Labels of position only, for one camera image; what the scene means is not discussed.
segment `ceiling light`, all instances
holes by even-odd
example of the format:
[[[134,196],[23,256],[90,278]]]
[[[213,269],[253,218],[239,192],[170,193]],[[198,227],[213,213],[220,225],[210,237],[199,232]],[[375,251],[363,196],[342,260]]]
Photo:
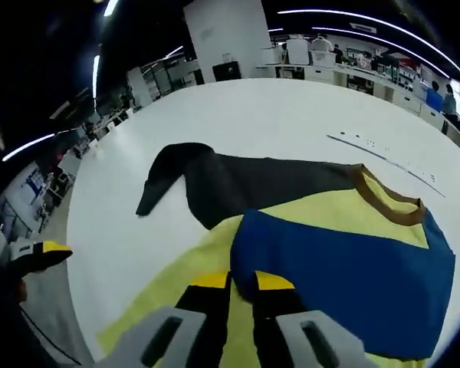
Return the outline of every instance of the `ceiling light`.
[[[99,69],[99,59],[99,55],[94,58],[94,70],[92,71],[92,96],[94,96],[94,102],[97,97],[97,70]]]
[[[377,23],[380,23],[381,25],[387,25],[391,28],[395,28],[397,31],[401,31],[405,33],[406,35],[409,35],[413,38],[415,38],[418,41],[421,41],[423,44],[426,46],[430,47],[432,50],[436,51],[438,54],[443,56],[447,61],[449,61],[454,67],[456,67],[460,71],[460,67],[452,60],[450,59],[447,55],[443,54],[442,51],[440,51],[438,48],[427,42],[426,40],[423,40],[419,36],[413,34],[412,32],[407,31],[404,28],[399,27],[398,25],[393,25],[392,23],[389,23],[387,21],[382,21],[380,19],[368,17],[366,15],[361,15],[361,14],[356,14],[356,13],[349,13],[348,11],[338,11],[338,10],[325,10],[325,9],[300,9],[300,10],[286,10],[286,11],[279,11],[278,14],[292,14],[292,13],[329,13],[329,14],[338,14],[338,15],[349,15],[351,17],[357,17],[357,18],[362,18],[366,19],[368,21],[375,21]]]
[[[172,55],[174,55],[177,51],[180,51],[180,50],[182,50],[183,48],[184,48],[184,46],[180,46],[180,47],[178,47],[176,50],[170,51],[170,52],[165,56],[165,59],[170,58],[170,57],[171,57]]]
[[[43,140],[46,140],[46,139],[48,139],[48,138],[51,138],[51,137],[53,137],[53,136],[54,136],[54,133],[48,134],[47,136],[43,136],[42,138],[39,138],[39,139],[37,139],[37,140],[33,140],[32,142],[29,142],[29,143],[25,144],[24,146],[21,146],[21,147],[19,147],[19,148],[17,148],[17,149],[14,149],[14,150],[13,150],[12,152],[10,152],[7,156],[4,156],[4,158],[2,159],[2,162],[7,161],[7,160],[10,159],[12,156],[15,156],[17,153],[19,153],[19,152],[25,150],[26,148],[28,148],[28,147],[30,147],[30,146],[33,146],[33,145],[35,145],[36,143],[39,143],[39,142],[41,142],[41,141],[43,141]]]
[[[410,50],[407,50],[406,48],[403,48],[402,46],[399,46],[397,44],[394,44],[393,42],[390,42],[390,41],[387,41],[387,40],[384,40],[382,38],[378,38],[378,37],[375,37],[375,36],[371,36],[369,34],[364,34],[364,33],[359,33],[359,32],[354,32],[354,31],[347,31],[345,29],[337,29],[337,28],[327,28],[327,27],[312,27],[312,29],[315,29],[317,31],[333,31],[333,32],[344,32],[344,33],[349,33],[351,35],[359,35],[359,36],[363,36],[363,37],[368,37],[368,38],[372,38],[373,40],[377,40],[377,41],[380,41],[380,42],[384,42],[386,44],[390,44],[396,48],[399,48],[400,50],[404,50],[406,52],[409,52],[411,55],[414,55],[416,58],[418,58],[419,60],[423,61],[424,63],[426,63],[427,65],[435,68],[439,73],[441,73],[443,76],[447,77],[448,79],[450,79],[450,76],[447,75],[447,73],[445,73],[444,71],[442,71],[439,67],[437,67],[436,65],[434,65],[433,63],[427,61],[425,58],[423,57],[420,57],[418,54],[416,54],[415,52],[412,52]]]
[[[106,11],[104,12],[104,17],[109,17],[113,14],[114,8],[116,8],[117,2],[119,0],[110,0],[109,4],[107,4]]]

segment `ceiling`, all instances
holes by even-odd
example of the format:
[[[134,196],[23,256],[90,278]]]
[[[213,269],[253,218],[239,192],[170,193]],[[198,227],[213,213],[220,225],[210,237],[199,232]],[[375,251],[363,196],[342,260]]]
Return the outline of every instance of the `ceiling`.
[[[84,94],[91,94],[96,54],[100,54],[97,89],[102,93],[122,84],[126,71],[135,66],[161,58],[180,45],[192,51],[182,12],[191,0],[119,0],[109,18],[104,17],[107,3],[96,1],[0,3],[0,127],[10,150],[63,129],[48,118],[85,88]],[[460,8],[455,6],[459,0],[444,8],[435,8],[427,0],[262,3],[269,28],[284,28],[286,33],[310,33],[312,26],[350,29],[351,18],[344,15],[277,13],[298,8],[356,12],[415,33],[460,65]],[[411,37],[368,21],[355,22],[374,25],[378,37],[421,54],[460,79],[450,63]]]

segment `white table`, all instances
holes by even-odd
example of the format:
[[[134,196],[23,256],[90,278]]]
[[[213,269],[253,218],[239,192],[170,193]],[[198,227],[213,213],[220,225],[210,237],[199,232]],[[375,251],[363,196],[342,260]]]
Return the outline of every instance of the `white table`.
[[[326,138],[348,130],[387,145],[434,173],[445,198],[405,171]],[[170,143],[203,142],[218,153],[365,163],[387,186],[419,196],[456,253],[440,353],[460,325],[460,149],[434,127],[384,100],[315,82],[246,79],[190,87],[150,104],[82,160],[71,199],[67,243],[74,309],[94,359],[95,335],[206,230],[192,216],[183,179],[153,212],[135,215],[156,154]]]

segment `brown collar trim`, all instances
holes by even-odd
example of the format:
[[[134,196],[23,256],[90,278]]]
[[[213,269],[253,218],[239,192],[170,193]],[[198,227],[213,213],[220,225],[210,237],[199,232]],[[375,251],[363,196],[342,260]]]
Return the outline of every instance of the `brown collar trim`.
[[[396,200],[397,202],[412,203],[417,206],[417,209],[410,213],[400,213],[392,210],[388,205],[383,203],[383,201],[371,190],[368,184],[366,184],[363,176],[364,173],[371,179],[375,180],[390,198]],[[363,199],[391,222],[404,226],[412,226],[422,223],[424,215],[426,214],[426,207],[422,204],[421,199],[405,197],[404,195],[400,195],[399,193],[387,188],[363,164],[354,165],[350,171],[350,175],[356,185],[356,190]]]

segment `yellow cloth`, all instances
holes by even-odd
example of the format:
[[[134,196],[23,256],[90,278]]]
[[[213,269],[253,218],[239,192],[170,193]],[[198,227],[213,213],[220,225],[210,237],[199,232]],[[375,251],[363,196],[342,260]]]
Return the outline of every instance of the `yellow cloth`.
[[[402,213],[416,209],[413,204],[391,199],[374,180],[368,186],[392,209]],[[353,208],[358,216],[352,218],[339,208]],[[373,209],[355,189],[324,192],[262,210],[269,215],[343,232],[388,237],[410,245],[428,248],[421,225],[402,226],[386,220]],[[227,218],[203,238],[199,246],[189,250],[165,268],[141,291],[119,320],[99,332],[97,339],[106,353],[115,346],[120,335],[137,324],[148,313],[164,305],[175,305],[187,286],[196,278],[230,269],[230,248],[243,216]],[[228,339],[223,350],[222,367],[259,367],[252,336],[251,305],[243,301],[232,285],[228,316]],[[424,366],[424,360],[401,362],[368,354],[382,367],[413,368]]]

